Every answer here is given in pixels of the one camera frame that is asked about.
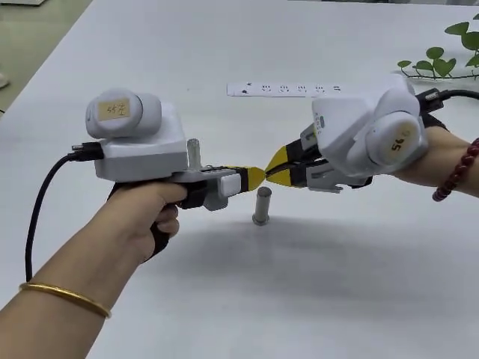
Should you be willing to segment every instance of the black wrist strap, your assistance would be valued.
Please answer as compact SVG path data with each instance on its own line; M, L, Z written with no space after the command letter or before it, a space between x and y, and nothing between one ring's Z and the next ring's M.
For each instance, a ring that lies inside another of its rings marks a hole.
M439 121L434 116L431 116L430 114L422 114L421 117L422 117L422 122L423 122L425 128L441 127L442 129L445 129L446 131L449 131L448 128L446 127L446 125L443 124L441 121Z

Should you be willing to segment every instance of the handwritten label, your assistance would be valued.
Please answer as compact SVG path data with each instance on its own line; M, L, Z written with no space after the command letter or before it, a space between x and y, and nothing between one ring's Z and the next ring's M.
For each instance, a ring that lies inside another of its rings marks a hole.
M416 128L411 123L404 123L397 129L393 143L389 149L389 158L397 159L410 146L411 140L416 137Z
M98 120L107 121L130 116L129 99L98 103Z

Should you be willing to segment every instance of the hand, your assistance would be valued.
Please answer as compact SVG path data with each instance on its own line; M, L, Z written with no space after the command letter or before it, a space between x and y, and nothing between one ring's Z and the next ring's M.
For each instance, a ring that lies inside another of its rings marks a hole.
M469 143L441 127L429 127L426 133L429 142L426 155L393 175L416 185L436 187L448 178Z
M139 187L120 189L103 205L88 227L98 236L135 243L146 260L154 249L150 227L177 234L178 209L174 205L186 197L186 190L172 183L151 182Z

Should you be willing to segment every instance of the black handle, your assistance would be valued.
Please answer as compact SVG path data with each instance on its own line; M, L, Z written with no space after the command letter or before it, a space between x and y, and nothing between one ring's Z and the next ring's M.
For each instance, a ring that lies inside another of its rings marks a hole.
M137 183L115 183L115 185L112 188L112 191L110 192L110 195L108 196L108 199L120 188L128 187L136 187L138 185L143 184L142 182L137 182ZM159 252L163 251L166 246L168 245L168 242L170 240L170 235L168 233L162 232L161 230L158 229L158 223L155 222L151 225L150 227L151 234L153 234L153 239L155 241L155 249L153 251L153 254L151 255L148 260L150 260L152 257L156 256Z

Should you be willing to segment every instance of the gold bracelet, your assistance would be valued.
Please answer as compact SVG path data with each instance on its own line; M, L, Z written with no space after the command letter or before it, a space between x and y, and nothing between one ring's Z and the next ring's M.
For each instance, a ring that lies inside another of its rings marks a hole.
M112 316L112 312L106 309L103 305L92 301L81 294L72 292L68 289L60 288L59 286L50 286L43 283L24 283L20 285L20 291L22 290L36 290L38 292L56 295L57 297L66 299L69 302L79 305L86 310L99 314L104 318L108 319Z

